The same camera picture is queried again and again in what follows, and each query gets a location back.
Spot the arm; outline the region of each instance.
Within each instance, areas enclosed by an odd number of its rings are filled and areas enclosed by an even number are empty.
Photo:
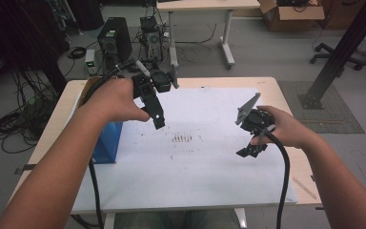
[[[132,101],[130,79],[105,83],[75,112],[16,192],[0,228],[63,228],[104,126],[111,121],[148,119]]]
[[[336,152],[320,135],[291,115],[274,107],[258,109],[274,117],[273,131],[284,145],[300,148],[307,156],[332,228],[366,228],[366,189],[347,169]],[[270,143],[264,137],[263,143]]]

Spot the blue box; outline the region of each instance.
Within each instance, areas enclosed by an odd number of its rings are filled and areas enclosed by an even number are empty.
[[[123,122],[110,122],[103,128],[93,149],[95,164],[115,163]]]

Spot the floor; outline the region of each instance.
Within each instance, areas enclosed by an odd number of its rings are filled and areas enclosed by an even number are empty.
[[[126,8],[104,8],[106,19],[116,11],[123,13]],[[130,36],[134,37],[136,24],[129,23]],[[176,36],[181,41],[200,41],[210,37],[214,25],[176,26]],[[314,54],[313,44],[325,42],[335,46],[344,31],[323,31],[314,26],[305,32],[270,32],[260,18],[235,18],[230,34],[230,46],[236,65],[230,70],[225,66],[224,56],[218,46],[223,25],[217,25],[215,36],[204,46],[184,46],[178,49],[179,77],[222,77],[222,76],[272,76],[276,80],[314,81],[325,64],[325,60],[318,60],[314,65],[309,63]],[[70,34],[71,46],[87,46],[95,41],[99,30],[85,31],[83,35]],[[133,54],[139,48],[133,45]],[[357,57],[366,60],[366,43],[364,43]],[[169,69],[168,60],[161,65],[164,71]],[[71,67],[72,61],[65,55],[58,60],[58,66],[63,73]],[[83,68],[83,60],[76,61],[68,79],[87,78]],[[345,72],[334,82],[343,100],[349,106],[365,131],[362,135],[322,135],[338,152],[351,171],[366,187],[366,67],[357,72],[352,65],[346,65]],[[10,77],[10,69],[0,72],[0,117],[16,108],[16,87]],[[11,148],[22,148],[19,136],[10,139]],[[11,193],[20,178],[15,173],[27,163],[32,150],[22,154],[8,155],[1,149],[0,141],[0,215],[4,211]],[[320,206],[288,206],[284,209],[283,228],[330,228],[324,211],[316,210]],[[274,207],[255,207],[246,209],[249,228],[275,228]],[[94,216],[87,216],[87,220],[94,222]],[[71,218],[66,228],[82,228]]]

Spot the black pole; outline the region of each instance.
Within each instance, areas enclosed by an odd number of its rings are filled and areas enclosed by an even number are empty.
[[[304,109],[321,109],[320,99],[341,73],[347,60],[352,56],[366,36],[366,2],[359,11],[349,29],[346,30],[335,51],[326,62],[314,84],[306,94],[300,94],[299,100]]]

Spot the metal stand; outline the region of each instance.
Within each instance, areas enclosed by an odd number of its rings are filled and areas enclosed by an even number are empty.
[[[341,38],[335,51],[326,62],[314,84],[306,94],[299,95],[304,109],[321,109],[320,99],[331,86],[332,82],[344,68],[347,60],[352,56],[358,45],[366,36],[366,3],[356,16],[352,25]]]
[[[174,75],[177,76],[177,67],[179,67],[179,64],[177,63],[176,44],[174,43],[173,12],[172,11],[169,11],[169,37],[171,39],[171,45],[169,46],[171,66],[173,68]]]
[[[228,10],[227,18],[225,21],[224,37],[220,37],[222,50],[224,51],[225,57],[227,57],[228,69],[230,69],[234,65],[234,57],[233,54],[231,53],[230,46],[228,45],[228,35],[230,34],[232,17],[233,17],[233,11]]]

